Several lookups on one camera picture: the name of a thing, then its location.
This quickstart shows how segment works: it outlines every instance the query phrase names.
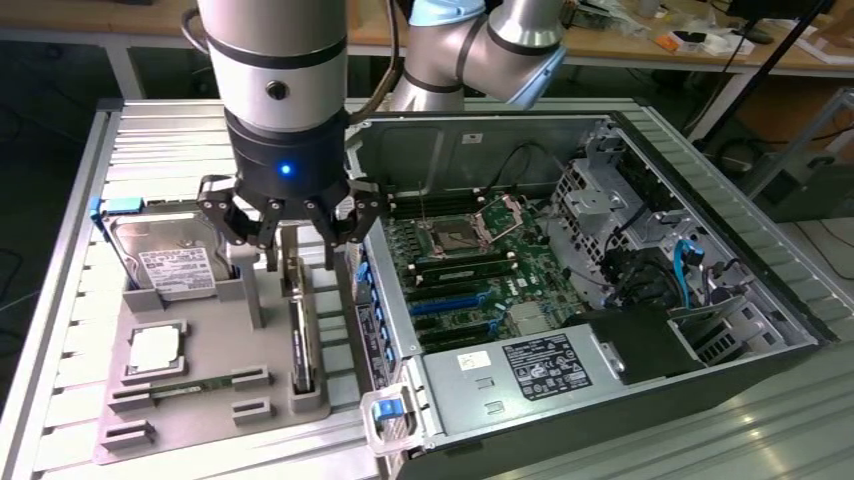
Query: blue cable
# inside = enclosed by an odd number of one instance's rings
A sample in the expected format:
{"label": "blue cable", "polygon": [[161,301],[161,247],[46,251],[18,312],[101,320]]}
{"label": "blue cable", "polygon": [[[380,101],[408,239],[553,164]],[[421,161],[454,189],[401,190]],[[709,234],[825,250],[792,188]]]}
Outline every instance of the blue cable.
{"label": "blue cable", "polygon": [[679,282],[679,288],[681,288],[681,302],[684,308],[691,308],[691,296],[688,290],[688,283],[684,280],[684,274],[681,273],[681,254],[684,252],[693,251],[697,255],[704,255],[703,249],[689,240],[679,240],[672,250],[672,270],[676,274],[676,281]]}

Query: hard drive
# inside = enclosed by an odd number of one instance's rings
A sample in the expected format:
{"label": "hard drive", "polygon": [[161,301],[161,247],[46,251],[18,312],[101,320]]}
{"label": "hard drive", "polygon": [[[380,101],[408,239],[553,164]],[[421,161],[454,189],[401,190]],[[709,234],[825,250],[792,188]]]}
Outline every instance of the hard drive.
{"label": "hard drive", "polygon": [[194,203],[149,204],[101,222],[134,286],[163,300],[209,297],[213,283],[233,278],[225,239]]}

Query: hard drive label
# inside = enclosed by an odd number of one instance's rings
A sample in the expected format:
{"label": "hard drive label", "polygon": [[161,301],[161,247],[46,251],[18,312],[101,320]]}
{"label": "hard drive label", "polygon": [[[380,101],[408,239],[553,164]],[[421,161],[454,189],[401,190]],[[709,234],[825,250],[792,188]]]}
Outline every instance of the hard drive label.
{"label": "hard drive label", "polygon": [[213,288],[213,273],[204,248],[139,252],[138,256],[157,292]]}

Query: power supply label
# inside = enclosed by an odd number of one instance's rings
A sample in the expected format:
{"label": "power supply label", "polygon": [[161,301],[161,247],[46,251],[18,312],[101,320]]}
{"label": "power supply label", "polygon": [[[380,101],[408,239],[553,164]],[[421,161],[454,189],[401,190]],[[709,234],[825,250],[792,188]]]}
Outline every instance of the power supply label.
{"label": "power supply label", "polygon": [[521,395],[530,401],[592,385],[564,334],[505,345],[504,355]]}

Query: desk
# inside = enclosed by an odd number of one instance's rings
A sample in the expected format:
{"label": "desk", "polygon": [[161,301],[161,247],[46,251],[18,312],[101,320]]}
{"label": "desk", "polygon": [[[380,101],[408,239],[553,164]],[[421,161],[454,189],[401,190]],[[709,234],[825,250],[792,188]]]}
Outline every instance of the desk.
{"label": "desk", "polygon": [[[636,0],[623,0],[632,11]],[[388,55],[388,23],[377,0],[361,0],[360,22],[349,29],[350,55]],[[77,43],[103,48],[125,99],[143,98],[130,47],[190,48],[181,37],[179,14],[194,5],[193,0],[157,0],[151,6],[118,5],[103,0],[3,0],[0,9],[0,39],[34,42]],[[703,15],[708,4],[693,0],[668,0],[676,10]],[[725,25],[719,14],[717,24]],[[635,18],[651,28],[651,34],[671,29],[663,20]],[[749,81],[785,35],[781,29],[761,27],[775,38],[771,45],[756,45],[745,58],[736,58],[728,71],[733,74],[689,138],[701,137]],[[405,24],[401,25],[405,45]],[[564,63],[577,66],[667,69],[696,72],[720,71],[728,57],[705,53],[673,55],[648,39],[628,39],[616,32],[572,28],[564,44],[569,52]],[[773,75],[854,78],[854,66],[828,65],[796,46],[791,48]]]}

